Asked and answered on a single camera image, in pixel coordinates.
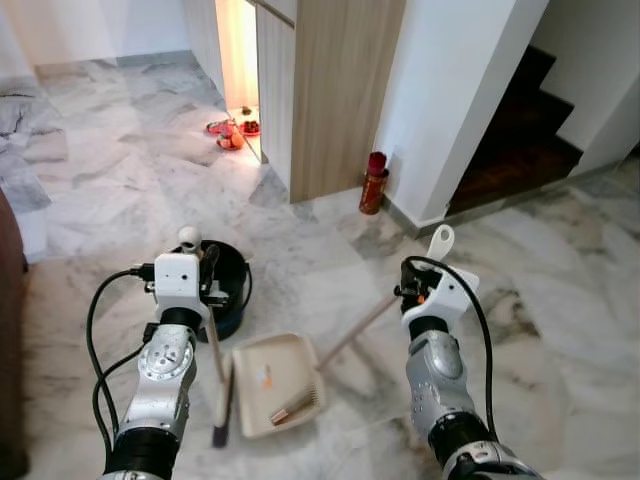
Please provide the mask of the beige long handled dustpan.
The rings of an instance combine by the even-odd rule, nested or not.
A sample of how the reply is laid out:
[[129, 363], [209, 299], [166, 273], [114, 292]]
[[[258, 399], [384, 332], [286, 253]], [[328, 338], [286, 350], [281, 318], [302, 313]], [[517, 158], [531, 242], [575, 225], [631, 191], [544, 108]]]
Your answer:
[[[428, 259], [425, 262], [436, 268], [436, 264], [443, 256], [448, 255], [453, 246], [452, 227], [439, 227], [431, 237]], [[385, 311], [394, 305], [401, 305], [401, 298], [396, 291], [397, 287], [393, 293], [375, 303], [323, 355], [316, 351], [314, 343], [306, 335], [292, 332], [266, 335], [234, 348], [230, 352], [229, 365], [236, 375], [232, 381], [232, 389], [237, 397], [230, 412], [236, 415], [243, 438], [259, 439], [262, 436], [284, 433], [316, 419], [326, 408], [326, 367]], [[291, 421], [282, 425], [271, 424], [271, 413], [282, 407], [294, 394], [310, 389], [317, 392], [316, 402], [310, 408], [297, 413]]]

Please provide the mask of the red bottle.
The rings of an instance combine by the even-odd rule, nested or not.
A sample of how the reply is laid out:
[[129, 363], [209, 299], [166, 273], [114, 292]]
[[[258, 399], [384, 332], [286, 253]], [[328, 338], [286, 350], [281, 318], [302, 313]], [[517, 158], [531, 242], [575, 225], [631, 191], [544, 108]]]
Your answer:
[[358, 210], [361, 214], [376, 215], [381, 207], [385, 184], [389, 178], [388, 156], [384, 152], [371, 152], [367, 157], [364, 187], [362, 187]]

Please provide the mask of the beige handled broom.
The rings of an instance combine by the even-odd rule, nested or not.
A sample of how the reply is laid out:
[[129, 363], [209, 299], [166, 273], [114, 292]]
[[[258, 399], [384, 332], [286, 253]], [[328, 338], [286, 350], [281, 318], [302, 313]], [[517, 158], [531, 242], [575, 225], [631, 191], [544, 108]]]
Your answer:
[[[196, 227], [182, 227], [179, 229], [178, 238], [180, 247], [184, 253], [192, 253], [198, 259], [204, 261], [205, 253], [202, 250], [204, 237]], [[212, 314], [206, 321], [205, 332], [207, 342], [212, 348], [212, 360], [215, 362], [215, 371], [218, 374], [218, 404], [215, 408], [215, 420], [212, 425], [212, 448], [221, 449], [227, 447], [229, 436], [230, 397], [232, 397], [232, 381], [225, 370], [223, 353], [221, 353], [220, 339], [218, 337], [218, 324]]]

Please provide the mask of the black round bucket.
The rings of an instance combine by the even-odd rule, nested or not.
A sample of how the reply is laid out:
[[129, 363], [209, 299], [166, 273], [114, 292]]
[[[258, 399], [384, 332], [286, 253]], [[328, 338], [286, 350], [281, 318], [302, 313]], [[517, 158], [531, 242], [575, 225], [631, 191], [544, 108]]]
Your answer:
[[225, 340], [232, 337], [241, 328], [244, 310], [246, 310], [253, 292], [252, 271], [250, 264], [244, 259], [243, 253], [232, 244], [218, 241], [218, 239], [204, 239], [202, 244], [218, 244], [220, 247], [216, 275], [218, 275], [220, 288], [229, 294], [229, 303], [227, 306], [207, 306], [218, 324], [219, 339]]

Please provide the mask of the red plate with fruit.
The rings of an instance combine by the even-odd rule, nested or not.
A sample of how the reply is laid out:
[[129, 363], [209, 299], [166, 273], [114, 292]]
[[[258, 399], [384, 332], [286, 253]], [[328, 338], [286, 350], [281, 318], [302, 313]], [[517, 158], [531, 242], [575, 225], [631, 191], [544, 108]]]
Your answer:
[[205, 132], [215, 137], [215, 143], [223, 150], [236, 151], [242, 148], [256, 150], [261, 134], [257, 120], [225, 119], [205, 125]]

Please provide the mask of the dark wood stairs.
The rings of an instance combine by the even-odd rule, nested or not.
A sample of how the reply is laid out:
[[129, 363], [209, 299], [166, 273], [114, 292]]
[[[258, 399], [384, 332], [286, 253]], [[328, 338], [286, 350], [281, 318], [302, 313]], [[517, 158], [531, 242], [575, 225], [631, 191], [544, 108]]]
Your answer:
[[558, 136], [571, 102], [541, 88], [556, 58], [526, 47], [456, 192], [454, 215], [561, 180], [579, 165], [582, 150]]

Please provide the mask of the dark brown furniture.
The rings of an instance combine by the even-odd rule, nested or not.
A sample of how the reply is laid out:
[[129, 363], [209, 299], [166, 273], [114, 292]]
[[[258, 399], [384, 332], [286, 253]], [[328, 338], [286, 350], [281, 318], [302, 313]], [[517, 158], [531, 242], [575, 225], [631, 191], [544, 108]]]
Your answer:
[[17, 216], [0, 191], [0, 480], [19, 480], [29, 471], [22, 348], [26, 273]]

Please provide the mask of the brown cardboard tube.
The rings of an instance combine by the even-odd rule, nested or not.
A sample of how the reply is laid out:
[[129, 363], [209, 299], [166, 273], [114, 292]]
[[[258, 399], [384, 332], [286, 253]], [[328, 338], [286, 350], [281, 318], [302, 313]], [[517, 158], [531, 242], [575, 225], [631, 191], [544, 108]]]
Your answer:
[[273, 425], [282, 425], [284, 422], [291, 421], [297, 413], [310, 408], [316, 402], [317, 392], [315, 389], [302, 390], [302, 392], [294, 394], [287, 402], [275, 410], [269, 416], [269, 421]]

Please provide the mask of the tall wood panel cabinet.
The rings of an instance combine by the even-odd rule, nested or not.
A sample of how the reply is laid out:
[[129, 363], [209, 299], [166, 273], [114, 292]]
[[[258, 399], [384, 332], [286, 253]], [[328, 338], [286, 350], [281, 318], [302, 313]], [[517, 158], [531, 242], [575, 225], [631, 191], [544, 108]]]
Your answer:
[[261, 156], [300, 204], [360, 187], [407, 0], [255, 6]]

